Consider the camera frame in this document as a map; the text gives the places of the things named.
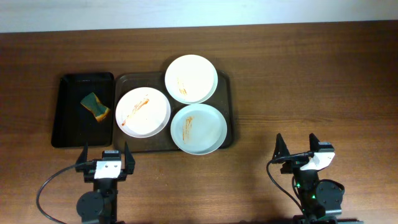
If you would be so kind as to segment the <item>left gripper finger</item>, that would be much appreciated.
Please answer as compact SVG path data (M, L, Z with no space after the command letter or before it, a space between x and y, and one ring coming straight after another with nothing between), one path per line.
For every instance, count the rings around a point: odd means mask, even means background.
M136 162L135 162L135 159L133 158L126 142L124 145L124 158L125 158L124 172L127 175L131 175L134 173L134 168L135 168Z
M78 159L76 160L76 167L75 171L76 172L84 172L86 168L86 163L87 163L87 155L88 155L88 143L86 142L85 145L83 146L83 150L81 154L79 155Z

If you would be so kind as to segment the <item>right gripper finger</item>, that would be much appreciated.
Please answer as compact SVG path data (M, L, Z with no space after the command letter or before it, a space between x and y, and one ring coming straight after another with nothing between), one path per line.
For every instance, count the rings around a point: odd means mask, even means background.
M275 142L275 149L274 153L272 156L272 162L273 163L283 163L286 158L290 156L290 152L287 148L287 145L281 135L281 133L278 133L276 136L276 142Z
M320 141L313 133L309 135L309 142L310 142L310 150L312 152L318 152L320 150L320 145L319 145Z

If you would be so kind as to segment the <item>white plate with sauce streak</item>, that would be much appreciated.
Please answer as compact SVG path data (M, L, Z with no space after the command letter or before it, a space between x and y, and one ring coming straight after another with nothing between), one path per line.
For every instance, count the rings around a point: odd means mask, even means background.
M171 105L159 90L135 88L121 97L116 105L116 124L134 138L149 138L163 130L169 122Z

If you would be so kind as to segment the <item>green and yellow sponge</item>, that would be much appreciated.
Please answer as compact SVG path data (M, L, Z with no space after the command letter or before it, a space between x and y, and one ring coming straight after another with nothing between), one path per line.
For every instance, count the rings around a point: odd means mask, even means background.
M110 113L110 109L102 104L102 102L93 92L86 95L80 101L80 104L93 114L97 122L102 122L102 120L104 120L105 117L107 117L107 115Z

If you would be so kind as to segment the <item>pale blue plate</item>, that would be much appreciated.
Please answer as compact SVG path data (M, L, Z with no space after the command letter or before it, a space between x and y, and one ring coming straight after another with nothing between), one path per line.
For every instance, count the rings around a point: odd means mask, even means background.
M228 126L221 112L206 104L188 105L179 110L170 125L175 145L193 155L209 154L221 147Z

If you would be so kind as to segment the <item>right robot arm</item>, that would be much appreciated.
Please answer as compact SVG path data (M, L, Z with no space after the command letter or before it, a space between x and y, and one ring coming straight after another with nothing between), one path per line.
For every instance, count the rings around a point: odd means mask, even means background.
M292 188L295 195L289 194L271 176L270 180L298 206L301 215L293 217L294 223L338 223L342 214L341 203L345 187L330 179L320 179L318 172L328 167L335 148L330 142L321 142L313 133L309 135L310 150L291 154L282 135L276 136L275 149L268 164L282 164L281 174L292 175Z

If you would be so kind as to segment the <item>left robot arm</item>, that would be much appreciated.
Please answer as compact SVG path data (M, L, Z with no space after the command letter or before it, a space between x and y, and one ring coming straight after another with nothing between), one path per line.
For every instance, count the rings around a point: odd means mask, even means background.
M128 145L121 151L103 151L101 159L87 159L85 145L76 160L77 172L83 173L86 183L93 184L93 190L83 194L77 201L76 211L82 223L116 224L118 183L134 173L135 160Z

